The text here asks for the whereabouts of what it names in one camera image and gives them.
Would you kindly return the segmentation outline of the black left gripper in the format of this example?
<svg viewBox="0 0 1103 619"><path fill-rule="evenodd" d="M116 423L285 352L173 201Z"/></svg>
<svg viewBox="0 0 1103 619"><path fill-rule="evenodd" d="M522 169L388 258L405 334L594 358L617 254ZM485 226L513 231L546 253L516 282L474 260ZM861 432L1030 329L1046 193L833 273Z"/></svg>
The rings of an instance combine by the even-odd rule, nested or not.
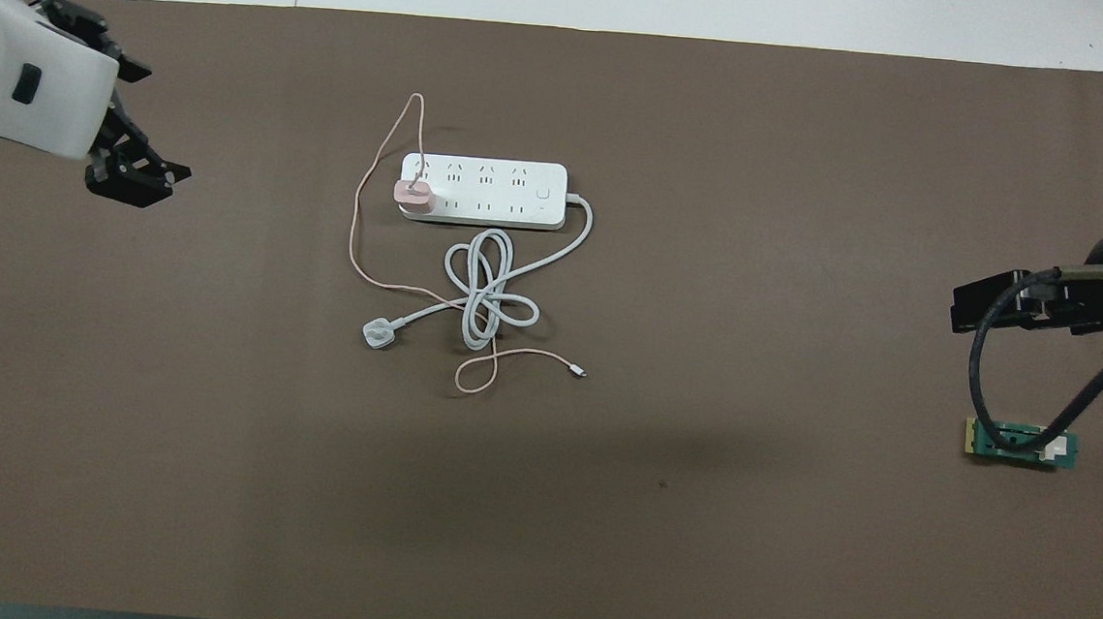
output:
<svg viewBox="0 0 1103 619"><path fill-rule="evenodd" d="M52 30L115 60L119 81L139 82L152 74L144 62L126 53L110 36L105 18L88 7L71 0L32 0L31 8ZM156 153L127 115L118 86L113 86L101 127L87 154L84 183L90 193L115 202L138 207L156 205L173 194L178 182L191 178L192 169Z"/></svg>

